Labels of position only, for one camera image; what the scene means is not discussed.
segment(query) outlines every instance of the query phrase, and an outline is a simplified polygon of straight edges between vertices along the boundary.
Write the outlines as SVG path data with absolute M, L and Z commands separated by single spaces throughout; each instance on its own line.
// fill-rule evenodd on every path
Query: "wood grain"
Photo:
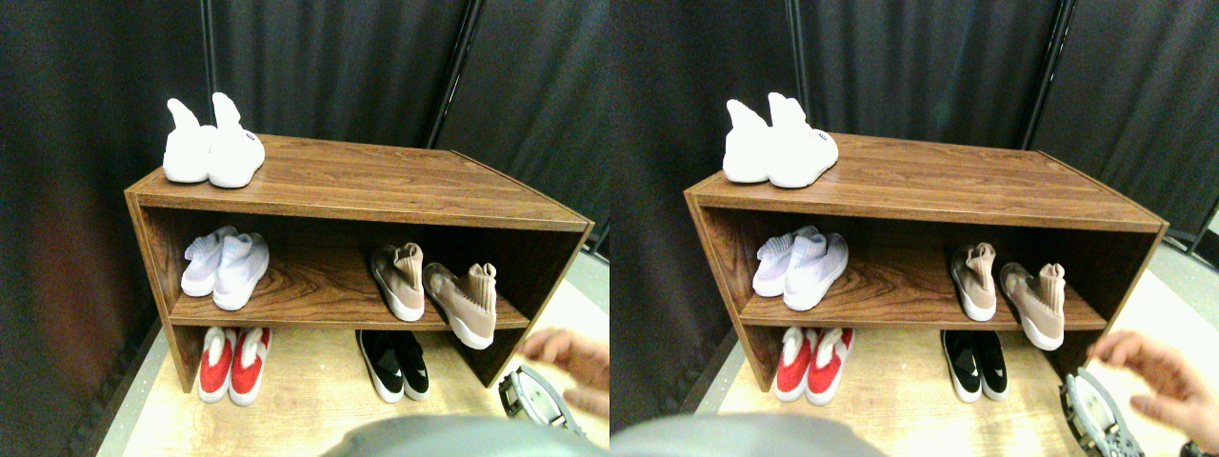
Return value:
M 698 205 L 836 216 L 1157 233 L 1165 223 L 1041 152 L 834 134 L 839 161 L 781 189 L 701 183 Z
M 389 311 L 364 257 L 351 249 L 280 246 L 250 302 L 224 311 L 211 296 L 183 295 L 169 314 L 174 325 L 308 327 L 374 330 L 449 330 L 440 308 L 424 297 L 423 317 L 403 322 Z M 522 316 L 500 294 L 496 329 L 524 328 Z
M 1004 300 L 1002 292 L 998 292 L 995 317 L 990 321 L 978 322 L 965 316 L 947 263 L 939 249 L 850 247 L 846 271 L 812 310 L 792 311 L 784 305 L 781 295 L 753 295 L 740 318 L 748 325 L 779 327 L 1022 328 L 1014 305 Z M 1100 330 L 1108 323 L 1069 282 L 1063 313 L 1067 330 Z
M 250 185 L 171 183 L 154 172 L 141 206 L 323 218 L 584 232 L 590 221 L 468 157 L 436 150 L 260 135 Z
M 1082 456 L 1067 428 L 1053 368 L 1022 333 L 1001 331 L 1008 396 L 957 399 L 935 330 L 863 329 L 834 400 L 784 403 L 741 367 L 720 413 L 825 417 L 890 456 Z

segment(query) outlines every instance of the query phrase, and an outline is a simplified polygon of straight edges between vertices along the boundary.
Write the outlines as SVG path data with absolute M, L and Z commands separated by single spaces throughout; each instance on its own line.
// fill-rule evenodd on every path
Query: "white sock sneaker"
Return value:
M 207 180 L 207 160 L 216 136 L 216 127 L 199 126 L 195 113 L 178 99 L 166 104 L 173 115 L 173 132 L 165 141 L 162 171 L 174 183 Z
M 734 183 L 762 183 L 769 179 L 770 127 L 745 104 L 729 100 L 733 129 L 724 138 L 724 177 Z
M 774 160 L 770 184 L 805 188 L 837 162 L 837 144 L 828 133 L 808 127 L 796 99 L 770 93 L 770 122 L 774 124 Z
M 224 225 L 207 236 L 199 236 L 187 247 L 187 260 L 190 264 L 182 272 L 182 292 L 189 296 L 204 296 L 216 286 L 216 272 L 221 267 L 221 247 L 226 236 L 235 236 L 233 225 Z
M 240 310 L 250 301 L 254 288 L 267 273 L 269 263 L 271 252 L 262 235 L 254 233 L 224 236 L 212 301 L 224 311 Z
M 244 188 L 262 167 L 266 150 L 250 130 L 241 128 L 236 105 L 223 93 L 212 94 L 216 105 L 216 143 L 207 165 L 207 179 L 221 188 Z
M 847 249 L 842 235 L 831 233 L 796 238 L 787 266 L 783 302 L 794 311 L 808 311 L 825 296 L 846 269 Z

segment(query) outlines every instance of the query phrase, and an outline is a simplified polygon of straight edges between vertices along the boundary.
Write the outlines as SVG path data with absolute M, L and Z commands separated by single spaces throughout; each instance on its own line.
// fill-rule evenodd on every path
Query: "finger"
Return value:
M 1176 429 L 1182 429 L 1190 423 L 1190 412 L 1185 403 L 1164 396 L 1135 395 L 1130 397 L 1130 406 Z
M 610 392 L 605 390 L 572 388 L 563 391 L 563 400 L 577 408 L 605 418 L 610 417 Z

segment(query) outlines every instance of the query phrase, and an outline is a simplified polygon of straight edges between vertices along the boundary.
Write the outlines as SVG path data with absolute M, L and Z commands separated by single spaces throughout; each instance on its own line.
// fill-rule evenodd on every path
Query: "person's arm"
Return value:
M 1219 395 L 1180 351 L 1135 331 L 1114 331 L 1089 347 L 1087 355 L 1135 372 L 1154 395 L 1135 395 L 1130 406 L 1176 428 L 1207 453 L 1219 453 Z
M 567 329 L 546 329 L 521 345 L 521 355 L 551 363 L 575 378 L 579 386 L 563 391 L 563 400 L 590 413 L 610 417 L 610 346 Z

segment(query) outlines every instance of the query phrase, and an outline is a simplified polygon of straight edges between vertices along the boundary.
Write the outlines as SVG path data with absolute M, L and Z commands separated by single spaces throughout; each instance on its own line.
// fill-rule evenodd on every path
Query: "shoe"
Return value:
M 189 296 L 205 296 L 216 288 L 216 275 L 221 267 L 221 251 L 226 236 L 236 236 L 233 225 L 221 227 L 207 236 L 196 238 L 187 247 L 187 260 L 190 264 L 182 272 L 182 292 Z
M 250 406 L 258 397 L 269 351 L 269 328 L 241 329 L 236 338 L 236 355 L 233 356 L 233 383 L 229 385 L 229 399 L 238 406 Z
M 961 246 L 952 256 L 952 282 L 957 284 L 957 296 L 965 316 L 974 321 L 995 317 L 995 247 L 980 243 L 978 246 Z
M 233 351 L 236 331 L 210 327 L 204 334 L 204 355 L 199 361 L 199 399 L 215 403 L 224 397 L 232 383 Z
M 262 167 L 267 151 L 258 136 L 241 128 L 241 115 L 233 99 L 212 94 L 216 106 L 216 141 L 207 162 L 207 179 L 219 188 L 244 188 Z
M 1045 351 L 1053 351 L 1063 344 L 1065 275 L 1063 266 L 1057 263 L 1042 267 L 1037 279 L 1015 262 L 1000 271 L 1003 295 L 1020 313 L 1024 335 Z
M 423 401 L 428 397 L 428 366 L 423 363 L 423 346 L 419 346 L 419 341 L 410 331 L 394 331 L 390 339 L 406 379 L 406 395 L 411 400 Z
M 462 278 L 440 263 L 423 269 L 424 291 L 449 317 L 457 339 L 473 349 L 486 349 L 495 338 L 495 267 L 473 264 Z
M 822 329 L 820 340 L 813 351 L 813 363 L 808 366 L 808 389 L 805 397 L 809 403 L 825 406 L 834 400 L 837 384 L 842 380 L 842 366 L 855 349 L 853 329 Z M 808 338 L 816 334 L 807 333 Z
M 808 336 L 798 327 L 783 334 L 783 357 L 774 375 L 774 396 L 781 401 L 796 401 L 808 388 L 808 364 L 813 361 L 813 341 L 817 329 Z
M 724 178 L 734 183 L 763 183 L 770 177 L 770 127 L 745 104 L 729 100 L 733 129 L 724 138 Z
M 757 273 L 753 273 L 753 291 L 758 296 L 779 296 L 786 284 L 787 264 L 791 260 L 791 246 L 796 236 L 809 238 L 817 234 L 813 225 L 802 227 L 795 233 L 775 236 L 758 249 Z
M 165 141 L 161 169 L 165 178 L 174 183 L 202 183 L 207 180 L 207 162 L 216 127 L 199 126 L 199 118 L 178 99 L 167 102 L 173 115 L 173 132 Z
M 828 133 L 808 127 L 796 99 L 770 93 L 770 184 L 798 189 L 813 184 L 837 162 L 837 144 Z
M 394 331 L 384 330 L 356 330 L 356 340 L 360 341 L 360 353 L 364 356 L 364 366 L 368 367 L 368 377 L 373 378 L 373 388 L 377 395 L 386 403 L 396 403 L 402 400 L 402 368 L 394 355 Z
M 981 373 L 983 394 L 991 400 L 1007 399 L 1007 364 L 1003 363 L 1003 345 L 998 334 L 991 330 L 972 331 L 974 362 Z
M 783 302 L 792 311 L 812 310 L 846 271 L 846 239 L 842 235 L 797 234 L 791 247 Z
M 406 322 L 423 317 L 423 251 L 408 243 L 399 249 L 390 245 L 373 251 L 371 269 L 389 311 Z
M 952 374 L 952 386 L 957 397 L 973 403 L 983 396 L 983 379 L 974 358 L 973 339 L 965 330 L 941 330 L 940 344 L 944 356 L 948 360 L 948 373 Z
M 212 301 L 224 311 L 240 310 L 250 301 L 254 288 L 267 273 L 269 263 L 271 252 L 262 235 L 254 233 L 224 236 Z

